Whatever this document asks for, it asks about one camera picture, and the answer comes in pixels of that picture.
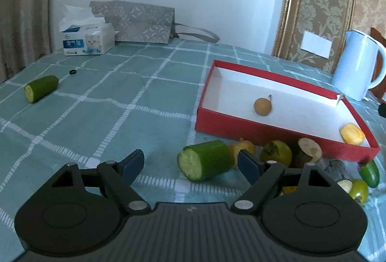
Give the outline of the grey patterned paper bag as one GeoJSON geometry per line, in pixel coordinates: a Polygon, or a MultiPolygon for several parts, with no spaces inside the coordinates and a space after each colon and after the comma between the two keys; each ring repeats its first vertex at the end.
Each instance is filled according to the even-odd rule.
{"type": "Polygon", "coordinates": [[[220,37],[203,28],[185,26],[189,32],[177,32],[175,9],[128,1],[91,1],[94,15],[103,16],[116,31],[118,42],[167,44],[181,35],[216,44],[220,37]]]}

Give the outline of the green mango piece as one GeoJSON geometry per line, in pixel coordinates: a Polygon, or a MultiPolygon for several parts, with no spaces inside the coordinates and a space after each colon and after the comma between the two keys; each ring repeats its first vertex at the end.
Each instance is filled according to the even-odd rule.
{"type": "Polygon", "coordinates": [[[379,169],[374,160],[367,164],[360,163],[358,165],[358,172],[360,177],[365,181],[365,183],[367,183],[368,187],[378,187],[380,182],[380,175],[379,169]]]}

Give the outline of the yellow jackfruit piece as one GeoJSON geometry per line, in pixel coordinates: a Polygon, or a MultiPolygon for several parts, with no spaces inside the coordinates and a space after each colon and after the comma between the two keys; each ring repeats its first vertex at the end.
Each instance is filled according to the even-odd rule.
{"type": "Polygon", "coordinates": [[[360,146],[366,138],[364,132],[353,123],[344,125],[339,133],[345,143],[356,146],[360,146]]]}

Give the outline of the wooden chair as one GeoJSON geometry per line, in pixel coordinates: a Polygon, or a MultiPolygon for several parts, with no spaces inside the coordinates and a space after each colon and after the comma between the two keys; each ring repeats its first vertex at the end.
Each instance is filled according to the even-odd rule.
{"type": "MultiPolygon", "coordinates": [[[[376,28],[370,28],[370,36],[376,39],[377,41],[379,41],[384,47],[386,47],[385,38],[376,28]]],[[[376,77],[380,73],[381,68],[382,68],[382,56],[380,53],[378,53],[378,57],[376,59],[376,67],[374,69],[374,74],[372,77],[373,80],[376,79],[376,77]]],[[[382,100],[382,97],[385,93],[385,87],[386,87],[386,77],[382,80],[382,82],[378,86],[376,86],[375,88],[372,88],[371,92],[379,100],[382,100]]]]}

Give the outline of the small green persimmon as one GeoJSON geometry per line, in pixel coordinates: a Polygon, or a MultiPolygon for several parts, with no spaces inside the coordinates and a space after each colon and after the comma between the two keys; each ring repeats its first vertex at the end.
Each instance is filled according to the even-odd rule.
{"type": "Polygon", "coordinates": [[[364,205],[369,194],[367,183],[364,180],[356,179],[352,181],[352,184],[349,195],[356,203],[364,205]]]}

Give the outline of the cucumber piece far left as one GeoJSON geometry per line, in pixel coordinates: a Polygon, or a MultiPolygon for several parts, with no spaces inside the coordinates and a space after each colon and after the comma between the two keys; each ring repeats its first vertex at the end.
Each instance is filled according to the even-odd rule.
{"type": "Polygon", "coordinates": [[[59,85],[59,78],[48,75],[31,81],[24,87],[24,95],[30,103],[36,103],[42,98],[54,92],[59,85]]]}

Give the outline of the white electric kettle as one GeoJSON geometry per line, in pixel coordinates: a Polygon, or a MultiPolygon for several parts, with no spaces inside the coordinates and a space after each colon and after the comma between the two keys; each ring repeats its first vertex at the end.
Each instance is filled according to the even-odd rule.
{"type": "Polygon", "coordinates": [[[332,85],[346,97],[362,101],[368,90],[381,84],[385,78],[385,46],[358,30],[345,32],[345,48],[332,76],[332,85]],[[381,70],[372,78],[378,54],[381,70]]]}

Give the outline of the tissue pack with cat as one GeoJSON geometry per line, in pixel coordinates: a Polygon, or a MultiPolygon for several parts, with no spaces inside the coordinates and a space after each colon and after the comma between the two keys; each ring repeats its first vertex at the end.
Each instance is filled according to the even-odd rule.
{"type": "Polygon", "coordinates": [[[58,27],[67,56],[103,55],[115,47],[115,28],[90,7],[64,5],[58,27]]]}

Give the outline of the red shallow cardboard box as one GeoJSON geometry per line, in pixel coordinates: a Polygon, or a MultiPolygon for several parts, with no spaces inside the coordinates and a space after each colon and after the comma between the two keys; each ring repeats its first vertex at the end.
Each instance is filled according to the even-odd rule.
{"type": "Polygon", "coordinates": [[[244,138],[263,146],[271,140],[292,144],[302,137],[317,142],[323,156],[367,163],[380,151],[376,138],[339,93],[287,76],[215,60],[197,110],[197,132],[222,138],[244,138]],[[272,111],[260,116],[254,102],[272,96],[272,111]],[[366,138],[347,144],[339,130],[359,127],[366,138]]]}

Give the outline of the cucumber piece large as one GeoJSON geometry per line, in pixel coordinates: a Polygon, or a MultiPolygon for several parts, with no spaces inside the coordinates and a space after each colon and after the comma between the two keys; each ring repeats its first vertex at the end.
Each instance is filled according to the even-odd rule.
{"type": "Polygon", "coordinates": [[[234,166],[234,158],[221,140],[185,146],[177,156],[177,164],[192,182],[224,174],[234,166]]]}

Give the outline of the cut pale eggplant slice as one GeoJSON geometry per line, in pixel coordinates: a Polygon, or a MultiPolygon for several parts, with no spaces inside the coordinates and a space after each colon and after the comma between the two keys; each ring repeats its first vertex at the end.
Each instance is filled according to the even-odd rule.
{"type": "Polygon", "coordinates": [[[317,163],[322,158],[322,149],[310,138],[300,138],[292,151],[292,164],[302,168],[306,163],[317,163]]]}

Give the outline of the white wall switch plate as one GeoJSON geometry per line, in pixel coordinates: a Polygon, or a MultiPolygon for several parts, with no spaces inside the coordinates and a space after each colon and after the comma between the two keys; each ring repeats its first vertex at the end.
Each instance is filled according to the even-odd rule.
{"type": "Polygon", "coordinates": [[[332,41],[320,37],[309,31],[304,31],[300,49],[314,55],[329,59],[332,48],[332,41]]]}

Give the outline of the yellow fruit chunk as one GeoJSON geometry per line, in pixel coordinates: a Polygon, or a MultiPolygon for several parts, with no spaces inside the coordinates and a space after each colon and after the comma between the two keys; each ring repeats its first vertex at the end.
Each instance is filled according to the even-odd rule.
{"type": "Polygon", "coordinates": [[[256,154],[255,145],[251,141],[243,140],[242,138],[238,142],[230,144],[228,146],[228,149],[232,157],[234,158],[234,167],[237,167],[237,157],[238,157],[238,153],[240,153],[241,150],[246,150],[252,155],[256,154]]]}

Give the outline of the green checked tablecloth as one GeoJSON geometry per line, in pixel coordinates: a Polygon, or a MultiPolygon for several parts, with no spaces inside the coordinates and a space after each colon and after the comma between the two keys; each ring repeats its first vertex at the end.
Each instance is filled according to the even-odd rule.
{"type": "Polygon", "coordinates": [[[331,76],[226,45],[176,40],[119,44],[104,55],[54,52],[1,85],[1,260],[23,253],[18,209],[66,163],[95,168],[140,149],[145,167],[133,189],[148,203],[232,203],[247,188],[238,170],[189,182],[177,154],[211,136],[195,130],[196,111],[215,60],[237,63],[332,89],[331,76]],[[58,88],[30,104],[24,87],[54,75],[58,88]]]}

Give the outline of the beige patterned curtain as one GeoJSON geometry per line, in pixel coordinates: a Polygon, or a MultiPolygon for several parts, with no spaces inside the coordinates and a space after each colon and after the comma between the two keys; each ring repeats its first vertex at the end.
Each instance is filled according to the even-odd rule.
{"type": "Polygon", "coordinates": [[[1,0],[1,81],[51,51],[50,0],[1,0]]]}

